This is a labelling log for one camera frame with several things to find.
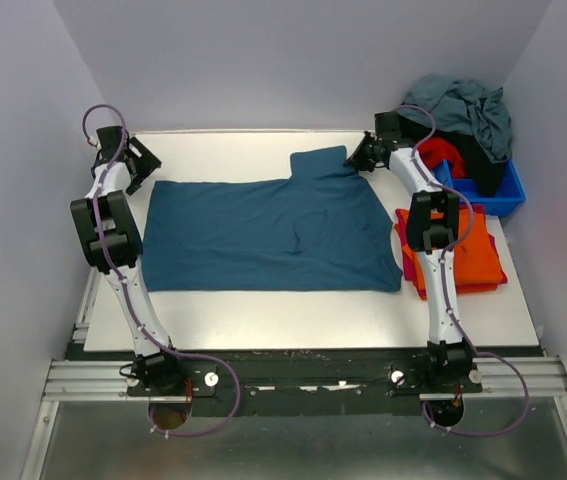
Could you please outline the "teal blue t-shirt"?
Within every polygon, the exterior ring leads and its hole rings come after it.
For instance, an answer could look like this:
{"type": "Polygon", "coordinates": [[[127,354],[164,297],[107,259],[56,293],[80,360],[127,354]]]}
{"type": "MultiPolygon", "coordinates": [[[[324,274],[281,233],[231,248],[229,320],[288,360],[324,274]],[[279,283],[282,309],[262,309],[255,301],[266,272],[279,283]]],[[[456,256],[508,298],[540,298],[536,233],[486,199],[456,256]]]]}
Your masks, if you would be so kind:
{"type": "Polygon", "coordinates": [[[148,291],[400,290],[392,221],[344,146],[296,152],[287,179],[156,182],[148,291]]]}

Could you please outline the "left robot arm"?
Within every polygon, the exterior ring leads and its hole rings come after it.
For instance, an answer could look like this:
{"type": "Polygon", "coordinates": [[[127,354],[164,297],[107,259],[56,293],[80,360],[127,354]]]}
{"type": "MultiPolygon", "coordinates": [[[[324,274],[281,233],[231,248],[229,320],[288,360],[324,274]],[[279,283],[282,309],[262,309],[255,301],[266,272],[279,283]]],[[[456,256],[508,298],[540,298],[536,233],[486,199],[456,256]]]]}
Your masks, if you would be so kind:
{"type": "Polygon", "coordinates": [[[161,166],[161,161],[121,126],[96,132],[97,155],[89,192],[70,204],[87,263],[112,288],[130,329],[134,360],[120,375],[148,393],[172,395],[185,372],[168,351],[171,338],[160,323],[142,275],[143,243],[128,196],[161,166]]]}

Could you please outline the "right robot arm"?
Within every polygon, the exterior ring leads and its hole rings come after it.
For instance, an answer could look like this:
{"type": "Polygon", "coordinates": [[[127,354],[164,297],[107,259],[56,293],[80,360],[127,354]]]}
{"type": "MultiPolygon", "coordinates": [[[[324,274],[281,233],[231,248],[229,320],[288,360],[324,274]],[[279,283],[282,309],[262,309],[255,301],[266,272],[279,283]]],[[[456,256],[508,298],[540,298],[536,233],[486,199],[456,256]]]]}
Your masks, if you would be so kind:
{"type": "Polygon", "coordinates": [[[430,389],[443,392],[467,376],[473,364],[474,350],[459,318],[454,247],[471,232],[459,232],[461,207],[466,207],[470,221],[474,220],[474,211],[466,197],[441,184],[425,166],[419,145],[411,144],[402,133],[401,110],[424,111],[402,105],[375,114],[374,130],[364,133],[345,164],[366,172],[384,167],[411,195],[406,239],[421,265],[429,311],[423,379],[430,389]]]}

